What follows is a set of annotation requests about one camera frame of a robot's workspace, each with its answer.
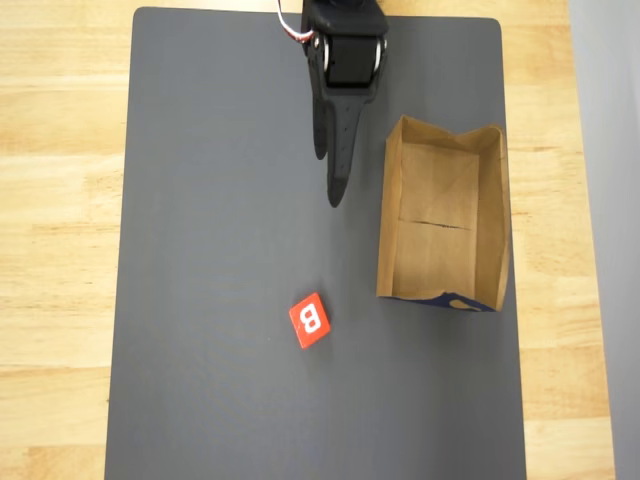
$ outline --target brown paper box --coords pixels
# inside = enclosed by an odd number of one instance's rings
[[[502,130],[454,135],[402,117],[387,139],[377,295],[500,310],[510,239]]]

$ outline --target wood grain surface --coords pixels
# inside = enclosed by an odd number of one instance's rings
[[[274,9],[274,0],[152,3]],[[283,3],[299,11],[302,2]],[[567,0],[380,3],[388,14],[502,25],[528,478],[614,478]],[[3,480],[103,476],[131,21],[141,5],[2,2]]]

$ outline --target red block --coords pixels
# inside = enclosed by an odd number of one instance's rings
[[[312,293],[291,307],[289,316],[302,348],[307,348],[331,331],[327,314],[317,293]]]

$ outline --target gray wall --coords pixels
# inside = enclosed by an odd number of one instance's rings
[[[640,478],[640,1],[570,2],[619,480]]]

